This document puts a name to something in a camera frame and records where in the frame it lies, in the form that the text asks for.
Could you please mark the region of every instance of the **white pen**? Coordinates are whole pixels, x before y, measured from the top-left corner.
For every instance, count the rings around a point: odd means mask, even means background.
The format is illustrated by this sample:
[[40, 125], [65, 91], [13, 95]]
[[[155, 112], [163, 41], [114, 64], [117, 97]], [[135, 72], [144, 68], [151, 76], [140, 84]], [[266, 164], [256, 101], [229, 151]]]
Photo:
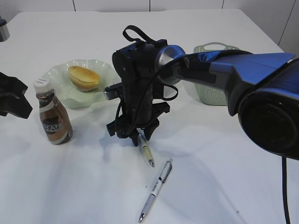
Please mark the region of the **white pen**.
[[142, 134], [140, 132], [139, 132], [139, 139], [140, 139], [140, 142], [141, 142], [141, 148], [144, 150], [144, 154], [145, 154], [146, 159], [148, 160], [151, 167], [154, 167], [155, 166], [154, 159], [153, 159], [153, 156], [151, 155], [150, 148], [146, 144], [145, 139], [144, 139], [144, 137], [142, 136]]
[[153, 205], [153, 202], [155, 201], [155, 198], [157, 197], [157, 195], [159, 194], [163, 184], [165, 183], [165, 181], [166, 181], [166, 179], [167, 179], [167, 177], [168, 177], [168, 175], [169, 175], [169, 173], [172, 169], [172, 161], [173, 161], [173, 159], [170, 158], [166, 162], [166, 164], [165, 164], [158, 180], [156, 181], [156, 184], [155, 184], [153, 190], [151, 191], [151, 194], [149, 195], [148, 200], [146, 201], [146, 203], [145, 203], [145, 205], [144, 205], [144, 207], [141, 211], [141, 215], [140, 215], [140, 218], [139, 218], [139, 223], [141, 223], [142, 220], [145, 218], [145, 216], [148, 214], [151, 206]]

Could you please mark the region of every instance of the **bun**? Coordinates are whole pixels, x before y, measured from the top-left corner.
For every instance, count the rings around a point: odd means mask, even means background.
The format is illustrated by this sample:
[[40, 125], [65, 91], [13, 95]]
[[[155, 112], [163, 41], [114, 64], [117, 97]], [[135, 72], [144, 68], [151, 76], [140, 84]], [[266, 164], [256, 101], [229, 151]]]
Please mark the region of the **bun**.
[[73, 84], [83, 92], [95, 89], [100, 83], [98, 73], [80, 66], [69, 67], [69, 77]]

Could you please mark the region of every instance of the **wall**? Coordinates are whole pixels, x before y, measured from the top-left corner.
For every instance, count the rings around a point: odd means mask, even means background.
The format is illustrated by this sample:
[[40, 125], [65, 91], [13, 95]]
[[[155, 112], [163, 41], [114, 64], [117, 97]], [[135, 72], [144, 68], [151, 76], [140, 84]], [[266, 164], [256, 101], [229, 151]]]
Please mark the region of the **wall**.
[[32, 11], [130, 12], [195, 8], [239, 8], [284, 51], [299, 55], [299, 0], [0, 0], [0, 15], [8, 21], [19, 12]]
[[299, 57], [299, 0], [295, 2], [279, 46], [285, 52], [295, 53]]
[[74, 11], [72, 0], [0, 0], [0, 15], [10, 21], [20, 12]]

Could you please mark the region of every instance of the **yellow pen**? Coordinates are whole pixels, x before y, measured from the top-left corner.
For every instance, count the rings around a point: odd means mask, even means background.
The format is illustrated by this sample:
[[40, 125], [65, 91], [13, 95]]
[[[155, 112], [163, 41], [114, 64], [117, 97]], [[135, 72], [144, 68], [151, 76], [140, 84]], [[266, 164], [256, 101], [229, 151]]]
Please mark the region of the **yellow pen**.
[[139, 139], [141, 142], [141, 147], [144, 150], [146, 159], [149, 161], [149, 164], [151, 165], [151, 167], [154, 167], [155, 166], [154, 159], [153, 159], [153, 156], [151, 155], [150, 148], [146, 144], [145, 139], [140, 132], [139, 132]]

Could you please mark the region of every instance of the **coffee bottle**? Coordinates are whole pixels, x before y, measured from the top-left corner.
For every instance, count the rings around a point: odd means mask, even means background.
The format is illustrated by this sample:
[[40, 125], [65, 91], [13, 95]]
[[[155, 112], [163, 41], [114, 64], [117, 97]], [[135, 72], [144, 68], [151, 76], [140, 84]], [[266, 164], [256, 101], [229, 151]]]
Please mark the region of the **coffee bottle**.
[[70, 119], [50, 80], [40, 78], [34, 82], [34, 88], [39, 100], [40, 119], [49, 142], [60, 145], [69, 141], [73, 135]]

